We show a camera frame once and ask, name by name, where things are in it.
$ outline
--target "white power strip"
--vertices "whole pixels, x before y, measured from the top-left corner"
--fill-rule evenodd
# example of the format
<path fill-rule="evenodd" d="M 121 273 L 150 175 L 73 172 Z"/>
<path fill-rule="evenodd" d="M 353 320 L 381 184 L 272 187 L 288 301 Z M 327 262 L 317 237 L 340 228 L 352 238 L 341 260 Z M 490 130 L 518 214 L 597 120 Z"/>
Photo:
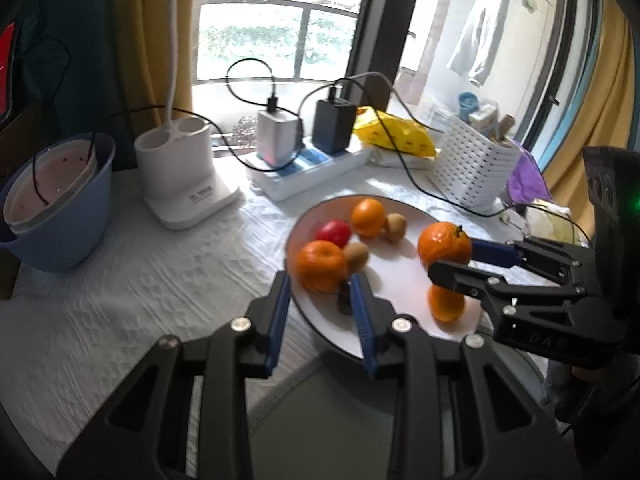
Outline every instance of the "white power strip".
<path fill-rule="evenodd" d="M 247 176 L 254 186 L 263 190 L 274 202 L 284 200 L 305 189 L 317 186 L 331 178 L 354 170 L 366 164 L 372 148 L 363 146 L 356 136 L 351 136 L 351 142 L 344 152 L 327 155 L 318 150 L 308 139 L 298 158 L 284 170 L 262 173 L 246 170 Z M 256 168 L 268 168 L 268 165 L 257 155 L 249 153 L 243 157 Z"/>

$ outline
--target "white plate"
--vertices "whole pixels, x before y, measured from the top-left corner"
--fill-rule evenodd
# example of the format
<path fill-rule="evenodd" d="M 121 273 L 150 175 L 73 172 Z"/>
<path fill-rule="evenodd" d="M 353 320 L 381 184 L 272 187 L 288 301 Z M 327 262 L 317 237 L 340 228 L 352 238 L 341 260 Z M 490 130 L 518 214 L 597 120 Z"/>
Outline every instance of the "white plate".
<path fill-rule="evenodd" d="M 305 290 L 296 278 L 290 263 L 324 222 L 332 219 L 349 221 L 351 211 L 368 195 L 352 195 L 321 202 L 305 212 L 293 227 L 287 240 L 287 272 L 292 277 L 291 291 L 296 306 L 309 324 L 328 342 L 339 349 L 362 358 L 360 340 L 353 317 L 338 311 L 337 294 L 322 294 Z M 365 273 L 373 293 L 393 304 L 398 314 L 410 314 L 429 334 L 460 341 L 466 334 L 474 332 L 481 313 L 480 302 L 466 298 L 464 314 L 455 322 L 440 323 L 431 316 L 426 293 L 431 280 L 422 268 L 415 250 L 422 230 L 437 220 L 413 206 L 375 196 L 383 203 L 387 213 L 400 213 L 407 220 L 406 237 L 399 244 L 384 240 L 361 240 L 369 246 L 370 257 Z M 357 235 L 351 241 L 359 240 Z"/>

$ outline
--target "black charger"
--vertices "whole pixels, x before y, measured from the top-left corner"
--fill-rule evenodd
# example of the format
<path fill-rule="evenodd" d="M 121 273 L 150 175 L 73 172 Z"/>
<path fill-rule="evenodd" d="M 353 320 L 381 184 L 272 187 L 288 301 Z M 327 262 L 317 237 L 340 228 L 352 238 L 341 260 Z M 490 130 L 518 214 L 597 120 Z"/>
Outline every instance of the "black charger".
<path fill-rule="evenodd" d="M 329 88 L 327 99 L 318 101 L 311 143 L 327 155 L 343 152 L 351 140 L 356 108 L 353 103 L 335 97 L 336 87 Z"/>

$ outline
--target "blue bowl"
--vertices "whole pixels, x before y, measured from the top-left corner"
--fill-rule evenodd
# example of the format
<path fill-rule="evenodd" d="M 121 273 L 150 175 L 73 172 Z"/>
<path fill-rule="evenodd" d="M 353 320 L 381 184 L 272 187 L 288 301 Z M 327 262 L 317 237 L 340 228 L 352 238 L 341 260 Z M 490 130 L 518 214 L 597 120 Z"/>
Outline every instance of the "blue bowl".
<path fill-rule="evenodd" d="M 91 139 L 91 134 L 80 134 L 72 138 Z M 67 141 L 68 139 L 61 140 L 54 146 Z M 98 244 L 107 227 L 111 163 L 115 153 L 116 145 L 110 136 L 95 134 L 98 163 L 95 176 L 46 222 L 23 236 L 16 237 L 4 219 L 0 218 L 0 248 L 9 250 L 25 265 L 45 272 L 71 269 L 84 260 Z M 28 160 L 16 171 L 2 188 L 0 211 L 14 181 L 30 162 Z"/>

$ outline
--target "yellow curtain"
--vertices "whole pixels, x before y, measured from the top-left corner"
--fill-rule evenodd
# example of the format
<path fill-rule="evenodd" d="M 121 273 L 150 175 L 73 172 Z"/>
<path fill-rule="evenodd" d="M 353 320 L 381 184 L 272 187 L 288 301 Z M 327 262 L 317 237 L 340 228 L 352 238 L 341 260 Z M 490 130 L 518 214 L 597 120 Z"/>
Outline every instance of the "yellow curtain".
<path fill-rule="evenodd" d="M 544 172 L 551 195 L 571 209 L 574 221 L 593 235 L 593 207 L 587 195 L 583 146 L 626 148 L 635 92 L 633 36 L 615 0 L 602 2 L 600 51 L 574 126 Z"/>
<path fill-rule="evenodd" d="M 191 109 L 191 0 L 178 0 L 178 81 L 174 106 Z M 127 109 L 164 104 L 168 85 L 167 0 L 113 0 L 120 79 Z M 134 134 L 158 126 L 163 111 L 130 117 Z"/>

